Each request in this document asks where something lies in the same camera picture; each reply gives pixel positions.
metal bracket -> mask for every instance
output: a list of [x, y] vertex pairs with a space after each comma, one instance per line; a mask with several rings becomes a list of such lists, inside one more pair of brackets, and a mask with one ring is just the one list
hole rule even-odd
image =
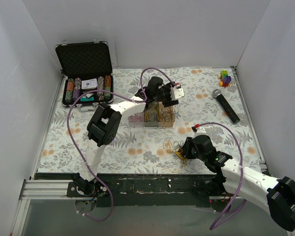
[[85, 199], [67, 197], [71, 180], [25, 180], [19, 200], [25, 199]]
[[93, 105], [93, 108], [82, 109], [83, 105], [82, 104], [77, 104], [77, 108], [78, 108], [79, 112], [95, 112], [96, 108], [98, 106], [98, 103], [92, 103], [92, 105]]
[[[100, 182], [93, 183], [94, 189], [93, 193], [90, 195], [95, 195], [96, 197], [108, 197], [109, 193], [107, 191], [107, 188], [104, 187]], [[75, 182], [70, 182], [68, 184], [68, 190], [67, 190], [67, 197], [69, 198], [85, 198], [85, 195], [81, 194], [82, 192], [79, 191], [78, 186]]]
[[237, 87], [238, 87], [238, 91], [239, 91], [239, 94], [240, 94], [240, 98], [241, 98], [241, 101], [242, 101], [242, 103], [244, 105], [244, 107], [243, 107], [244, 108], [244, 111], [246, 112], [246, 114], [248, 116], [248, 123], [249, 123], [249, 128], [250, 128], [251, 133], [252, 133], [252, 139], [254, 141], [254, 144], [257, 147], [258, 154], [259, 154], [259, 164], [260, 164], [260, 167], [261, 167], [261, 171], [262, 172], [263, 171], [267, 171], [267, 167], [266, 167], [266, 163], [265, 163], [265, 158], [264, 158], [264, 155], [262, 153], [262, 150], [261, 150], [261, 147], [260, 147], [260, 144], [259, 144], [257, 135], [256, 135], [256, 131], [255, 131], [255, 128], [253, 126], [253, 123], [252, 123], [252, 120], [251, 120], [251, 117], [250, 117], [250, 113], [249, 113], [247, 104], [245, 102], [245, 99], [243, 97], [242, 90], [241, 90], [241, 87], [240, 87], [240, 84], [239, 84], [236, 66], [231, 66], [230, 69], [232, 70], [232, 73], [234, 75], [234, 78], [235, 78], [235, 81], [236, 81], [236, 84], [237, 84]]

tangled wires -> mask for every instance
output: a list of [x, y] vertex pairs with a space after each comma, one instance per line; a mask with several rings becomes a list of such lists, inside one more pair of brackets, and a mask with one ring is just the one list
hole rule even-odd
[[144, 121], [158, 121], [159, 114], [157, 106], [158, 104], [155, 103], [150, 109], [144, 112]]
[[163, 107], [161, 109], [159, 120], [160, 121], [172, 121], [175, 120], [175, 115], [179, 112], [179, 107], [177, 106], [178, 111], [174, 113], [173, 107]]
[[170, 140], [166, 140], [163, 142], [163, 148], [164, 150], [167, 152], [167, 153], [174, 153], [176, 154], [177, 157], [179, 157], [181, 160], [182, 160], [182, 163], [183, 163], [183, 166], [182, 168], [186, 165], [187, 163], [187, 158], [184, 158], [183, 155], [182, 155], [182, 147], [183, 145], [183, 141], [181, 141], [180, 143], [175, 141], [174, 142], [174, 145], [172, 144], [172, 142]]

white wall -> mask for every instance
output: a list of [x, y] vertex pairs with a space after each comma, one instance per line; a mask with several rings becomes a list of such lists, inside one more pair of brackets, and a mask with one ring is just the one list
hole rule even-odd
[[295, 0], [271, 0], [237, 69], [271, 173], [295, 180]]
[[237, 65], [269, 0], [23, 0], [50, 51], [107, 40], [114, 66]]
[[0, 236], [10, 234], [59, 81], [21, 0], [0, 0]]

orange flower pattern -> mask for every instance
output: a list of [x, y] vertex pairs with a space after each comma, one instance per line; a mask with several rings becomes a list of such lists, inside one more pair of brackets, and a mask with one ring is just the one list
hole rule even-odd
[[[184, 142], [186, 137], [192, 137], [191, 127], [197, 123], [215, 121], [228, 126], [238, 137], [244, 155], [244, 164], [260, 171], [257, 150], [254, 146], [249, 129], [247, 116], [243, 110], [236, 83], [223, 89], [223, 94], [238, 114], [241, 121], [234, 125], [223, 112], [220, 105], [212, 98], [211, 93], [219, 87], [217, 74], [227, 70], [234, 81], [230, 69], [212, 68], [171, 68], [163, 71], [175, 82], [183, 86], [185, 97], [179, 100], [178, 107], [174, 107], [176, 121], [172, 128], [132, 128], [128, 121], [122, 120], [114, 141], [106, 146], [99, 173], [121, 174], [174, 174], [171, 170], [181, 169], [181, 160], [175, 155], [166, 153], [163, 143], [170, 140], [173, 144]], [[118, 94], [132, 97], [139, 89], [140, 69], [114, 69], [114, 90]], [[158, 72], [148, 70], [144, 83], [152, 76], [159, 76], [167, 83], [166, 78]], [[61, 104], [63, 92], [60, 93], [50, 131], [47, 136], [38, 172], [68, 173], [78, 172], [83, 161], [75, 149], [66, 128], [68, 109]], [[122, 100], [115, 97], [115, 102]], [[88, 143], [87, 125], [93, 114], [80, 113], [74, 109], [70, 119], [73, 137], [86, 153]], [[238, 150], [234, 140], [226, 130], [217, 126], [205, 127], [213, 144], [218, 150], [224, 151], [239, 160]], [[211, 174], [199, 160], [189, 160], [179, 174]]]

poker chip case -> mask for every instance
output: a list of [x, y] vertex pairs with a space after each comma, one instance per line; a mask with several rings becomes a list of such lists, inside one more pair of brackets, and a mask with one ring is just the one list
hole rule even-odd
[[[80, 78], [83, 80], [97, 79], [100, 77], [107, 78], [110, 76], [110, 91], [114, 91], [114, 79], [112, 76], [113, 68], [110, 58], [108, 44], [105, 41], [94, 41], [87, 43], [59, 44], [55, 46], [57, 56], [62, 66], [62, 72], [66, 77], [64, 92], [62, 98], [63, 106], [69, 107], [73, 104], [73, 100], [68, 102], [65, 99], [68, 80]], [[79, 94], [90, 89], [81, 89]], [[92, 101], [78, 101], [77, 107], [81, 112], [90, 111], [90, 109], [82, 109], [83, 106], [96, 106], [98, 103], [112, 103], [113, 95], [106, 93], [105, 97], [94, 93], [90, 98]]]

